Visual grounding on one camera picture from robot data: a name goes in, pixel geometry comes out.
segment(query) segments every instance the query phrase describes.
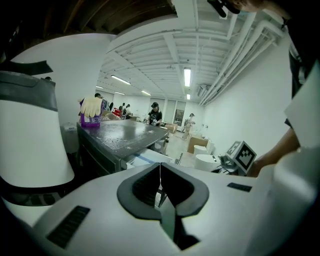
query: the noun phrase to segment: black rectangular sticker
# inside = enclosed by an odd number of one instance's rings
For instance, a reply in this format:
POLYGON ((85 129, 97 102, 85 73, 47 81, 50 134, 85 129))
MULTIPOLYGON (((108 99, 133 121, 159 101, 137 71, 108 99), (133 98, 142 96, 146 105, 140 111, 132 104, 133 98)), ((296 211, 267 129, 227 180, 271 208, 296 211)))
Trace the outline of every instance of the black rectangular sticker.
POLYGON ((245 192, 250 192, 250 190, 252 189, 252 186, 241 185, 241 184, 237 184, 237 183, 233 183, 233 182, 228 184, 227 187, 233 188, 236 190, 245 191, 245 192))
POLYGON ((65 249, 89 211, 90 209, 86 207, 75 207, 52 233, 47 236, 48 240, 65 249))

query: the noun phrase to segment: floor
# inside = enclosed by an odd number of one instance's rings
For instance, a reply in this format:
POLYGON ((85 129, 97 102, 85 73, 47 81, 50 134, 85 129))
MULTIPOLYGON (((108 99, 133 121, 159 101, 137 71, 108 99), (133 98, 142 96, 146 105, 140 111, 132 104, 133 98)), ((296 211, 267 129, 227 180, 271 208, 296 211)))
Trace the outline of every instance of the floor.
POLYGON ((184 133, 180 131, 170 133, 169 143, 166 148, 166 155, 175 160, 179 159, 181 153, 183 153, 180 165, 184 167, 194 167, 194 155, 187 152, 189 140, 183 140, 183 135, 184 133))

